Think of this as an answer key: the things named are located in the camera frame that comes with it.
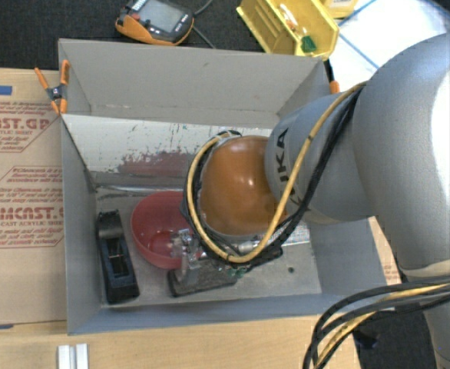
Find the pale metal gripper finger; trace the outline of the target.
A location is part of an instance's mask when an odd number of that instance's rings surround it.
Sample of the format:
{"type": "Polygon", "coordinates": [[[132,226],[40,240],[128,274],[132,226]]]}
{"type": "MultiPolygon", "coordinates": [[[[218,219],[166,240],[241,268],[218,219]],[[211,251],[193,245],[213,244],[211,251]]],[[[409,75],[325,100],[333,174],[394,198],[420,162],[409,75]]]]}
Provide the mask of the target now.
{"type": "Polygon", "coordinates": [[[170,256],[182,258],[191,252],[194,237],[188,228],[173,232],[170,235],[170,256]]]}
{"type": "Polygon", "coordinates": [[[196,284],[200,273],[202,250],[185,251],[181,256],[181,266],[177,271],[177,280],[181,284],[196,284]]]}

